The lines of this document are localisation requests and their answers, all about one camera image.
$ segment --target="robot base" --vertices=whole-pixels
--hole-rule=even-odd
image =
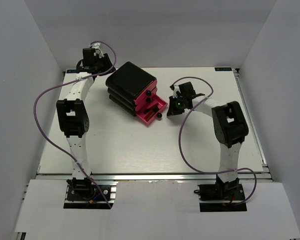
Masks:
[[[230,190],[226,197],[221,197],[215,184],[202,184],[199,185],[199,188],[200,190],[196,190],[194,193],[198,193],[200,195],[200,200],[202,201],[231,201],[233,196],[235,201],[243,201],[245,199],[242,184],[239,184],[237,188]]]
[[[201,203],[200,202],[200,212],[202,213],[216,213],[216,212],[247,212],[247,207],[246,207],[246,203],[240,204],[240,205],[236,205],[236,204],[229,204],[229,205],[224,205],[221,203]]]
[[[65,209],[109,209],[95,185],[87,178],[67,180],[68,189],[63,208]],[[111,198],[111,185],[99,185],[105,198]]]

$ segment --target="white table surface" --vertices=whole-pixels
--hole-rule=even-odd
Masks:
[[[217,72],[213,67],[145,70],[157,78],[157,95],[167,102],[173,93],[169,86],[176,79],[198,76],[213,86],[215,92],[212,98],[223,102],[238,101],[244,108],[232,71]],[[167,118],[166,108],[162,119],[153,121],[147,127],[137,117],[131,116],[109,99],[105,86],[107,77],[102,76],[95,80],[84,103],[90,119],[86,146],[92,172],[94,174],[192,173],[193,171],[183,162],[178,148],[179,128],[185,114]],[[75,73],[67,73],[64,82],[74,79]],[[196,79],[183,80],[182,83],[188,81],[192,82],[196,93],[210,93],[205,83]],[[64,86],[60,99],[64,99],[70,89],[71,85]],[[69,151],[66,138],[59,129],[56,113],[49,137]],[[203,171],[218,170],[220,144],[214,134],[212,118],[200,112],[193,112],[183,129],[182,146],[187,160],[194,167]],[[240,151],[239,168],[241,167],[263,171],[261,155],[251,130]],[[38,173],[71,174],[71,159],[46,143]]]
[[[246,212],[200,212],[195,182],[120,182],[111,210],[63,209],[64,180],[31,180],[16,224],[25,240],[300,238],[281,183],[259,183]],[[243,183],[248,195],[253,183]]]

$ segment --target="metal frame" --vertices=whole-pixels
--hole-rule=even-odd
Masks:
[[[246,101],[244,99],[244,95],[243,95],[243,92],[242,92],[242,89],[241,89],[241,86],[240,86],[240,74],[237,72],[236,69],[233,70],[233,74],[234,74],[234,78],[236,80],[236,84],[237,84],[238,89],[239,89],[239,93],[240,93],[240,96],[241,96],[241,99],[242,99],[242,102],[243,102],[243,106],[245,108],[246,115],[248,117],[249,122],[252,125],[251,126],[251,129],[252,129],[251,132],[252,132],[254,141],[256,143],[256,147],[258,148],[258,152],[259,152],[260,156],[262,157],[262,163],[263,164],[267,164],[266,159],[265,159],[265,155],[264,155],[264,152],[263,152],[263,149],[262,149],[262,146],[260,144],[260,138],[259,138],[257,132],[255,131],[255,125],[254,125],[254,122],[253,122],[253,120],[251,118],[249,109],[248,109],[248,107],[246,105]]]
[[[270,173],[270,170],[267,166],[267,164],[263,165],[263,171],[264,172],[258,172],[256,173],[258,183],[268,183],[273,182],[272,176]],[[38,174],[35,179],[38,180],[66,180],[72,178],[72,175],[69,174]],[[106,184],[106,185],[112,185],[111,187],[111,195],[110,195],[110,201],[109,203],[114,203],[115,197],[116,197],[116,185],[120,181],[146,181],[146,182],[156,182],[156,181],[177,181],[179,183],[185,183],[185,182],[196,182],[199,184],[214,184],[215,183],[215,175],[203,175],[203,174],[94,174],[92,175],[92,178],[96,180],[98,184]],[[254,176],[252,173],[240,173],[239,174],[240,182],[242,183],[252,183],[254,181]]]

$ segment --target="white enclosure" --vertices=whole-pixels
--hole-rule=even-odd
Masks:
[[[142,67],[239,68],[276,0],[25,0],[64,71],[93,40]]]
[[[213,98],[222,102],[238,101],[243,107],[238,86],[232,71],[215,71],[213,67],[152,67],[144,68],[158,80],[158,96],[169,99],[173,93],[169,86],[181,76],[204,76],[214,88]],[[73,81],[76,74],[66,73],[64,82]],[[193,173],[183,162],[178,134],[184,115],[164,117],[145,127],[137,117],[132,117],[108,97],[105,81],[98,77],[89,90],[84,106],[89,116],[90,127],[86,135],[88,161],[94,174],[184,174]],[[192,81],[197,93],[208,94],[211,90],[201,81]],[[64,99],[72,86],[62,87],[60,98]],[[246,136],[240,150],[238,168],[251,168],[262,172],[262,156],[252,133]],[[69,144],[61,132],[57,113],[51,125],[49,137],[69,151]],[[194,112],[186,122],[182,133],[182,148],[190,163],[198,169],[215,172],[220,166],[220,144],[217,141],[210,116]],[[40,161],[40,174],[72,174],[72,162],[68,155],[46,143]]]
[[[120,182],[110,211],[63,209],[60,206],[66,184],[61,180],[30,182],[16,225],[18,232],[27,232],[25,240],[56,239],[55,236],[60,240],[78,240],[82,233],[88,239],[111,240],[289,240],[300,237],[281,183],[260,183],[258,194],[245,214],[198,212],[198,198],[192,194],[196,183],[174,181]],[[244,188],[250,191],[253,184],[246,183]]]
[[[266,160],[300,230],[300,0],[0,0],[0,240],[11,239],[42,155],[33,102],[97,39],[113,46],[118,67],[241,68]],[[38,106],[46,132],[58,94]]]

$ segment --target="cable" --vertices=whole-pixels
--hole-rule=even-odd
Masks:
[[[209,94],[209,95],[207,95],[205,98],[203,98],[201,101],[199,101],[193,108],[191,108],[190,110],[189,110],[189,112],[186,114],[186,116],[185,116],[185,118],[183,119],[183,122],[182,122],[182,124],[181,124],[181,127],[180,127],[180,131],[179,131],[179,138],[178,138],[178,143],[179,143],[179,150],[180,150],[180,154],[181,154],[181,157],[182,157],[182,159],[183,159],[183,161],[185,162],[185,164],[189,167],[189,168],[191,168],[192,170],[194,170],[194,171],[196,171],[196,172],[198,172],[198,173],[201,173],[201,174],[206,174],[206,175],[216,175],[216,174],[224,174],[224,173],[229,173],[229,172],[235,172],[235,171],[242,171],[242,170],[248,170],[248,171],[250,171],[253,175],[254,175],[254,180],[255,180],[255,182],[254,182],[254,187],[253,187],[253,190],[252,190],[252,192],[251,192],[251,194],[245,199],[245,200],[243,200],[243,201],[241,201],[241,202],[238,202],[238,203],[236,203],[236,205],[238,204],[243,204],[243,203],[245,203],[247,200],[249,200],[251,197],[252,197],[252,195],[254,194],[254,192],[255,192],[255,189],[256,189],[256,185],[257,185],[257,177],[256,177],[256,174],[255,174],[255,172],[252,170],[252,169],[250,169],[250,168],[248,168],[248,167],[244,167],[244,168],[239,168],[239,169],[228,169],[228,170],[223,170],[223,171],[201,171],[201,170],[198,170],[198,169],[196,169],[195,167],[193,167],[192,165],[190,165],[189,164],[189,162],[185,159],[185,156],[184,156],[184,154],[183,154],[183,151],[182,151],[182,145],[181,145],[181,135],[182,135],[182,130],[183,130],[183,127],[184,127],[184,125],[185,125],[185,122],[186,122],[186,120],[188,119],[188,117],[189,117],[189,115],[191,114],[191,112],[193,112],[201,103],[204,103],[210,96],[212,96],[212,94],[214,93],[214,89],[213,89],[213,87],[212,87],[212,85],[209,83],[209,82],[207,82],[206,80],[204,80],[204,79],[202,79],[202,78],[200,78],[200,77],[196,77],[196,76],[186,76],[186,77],[182,77],[182,78],[179,78],[179,79],[177,79],[173,84],[172,84],[172,86],[174,85],[174,84],[176,84],[177,82],[179,82],[180,80],[183,80],[183,79],[198,79],[198,80],[201,80],[201,81],[203,81],[203,82],[205,82],[209,87],[210,87],[210,89],[211,89],[211,93]]]
[[[74,162],[78,165],[78,167],[80,168],[81,172],[96,186],[96,188],[99,190],[100,194],[102,195],[103,199],[105,200],[105,202],[107,203],[107,205],[109,206],[109,208],[111,209],[111,204],[109,203],[109,201],[106,199],[105,195],[103,194],[100,186],[84,171],[84,169],[82,168],[81,164],[78,162],[78,160],[71,154],[69,153],[67,150],[61,148],[60,146],[58,146],[57,144],[55,144],[51,139],[49,139],[49,137],[44,133],[40,123],[39,123],[39,120],[38,120],[38,117],[37,117],[37,114],[36,114],[36,106],[37,106],[37,103],[39,101],[39,99],[44,95],[46,94],[47,92],[51,91],[51,90],[54,90],[54,89],[57,89],[57,88],[60,88],[60,87],[63,87],[63,86],[66,86],[66,85],[70,85],[70,84],[73,84],[73,83],[77,83],[77,82],[80,82],[82,80],[85,80],[89,77],[97,77],[99,75],[105,75],[107,74],[108,72],[110,72],[112,70],[112,68],[114,68],[115,64],[116,64],[116,53],[114,51],[114,49],[112,47],[110,47],[108,44],[104,43],[104,42],[101,42],[101,41],[94,41],[92,43],[90,43],[90,45],[94,44],[94,43],[102,43],[104,45],[106,45],[108,48],[110,48],[114,54],[114,62],[113,62],[113,65],[112,67],[110,67],[107,71],[105,72],[102,72],[102,73],[96,73],[96,74],[91,74],[91,75],[88,75],[88,76],[84,76],[80,79],[77,79],[77,80],[74,80],[74,81],[71,81],[71,82],[67,82],[67,83],[63,83],[61,85],[57,85],[57,86],[54,86],[54,87],[50,87],[48,88],[47,90],[43,91],[42,93],[40,93],[40,95],[35,99],[34,101],[34,105],[33,105],[33,116],[34,116],[34,120],[35,120],[35,123],[40,131],[40,133],[42,134],[42,136],[50,143],[52,144],[54,147],[56,147],[57,149],[59,149],[60,151],[64,152],[65,154],[67,154],[69,157],[71,157]]]
[[[224,203],[224,204],[222,204],[223,206],[228,206],[228,205],[231,205],[232,204],[232,202],[234,201],[234,198],[235,198],[235,196],[234,196],[234,194],[232,195],[232,199],[230,200],[230,202],[228,202],[228,203]]]
[[[92,198],[95,197],[95,195],[96,195],[96,190],[94,189],[94,194],[93,194],[92,197],[90,197],[90,198],[84,198],[84,197],[82,197],[82,198],[83,198],[84,200],[91,200]]]
[[[101,194],[97,194],[94,198],[91,199],[91,201],[93,202],[94,200],[96,200],[98,198],[98,196],[100,196]]]

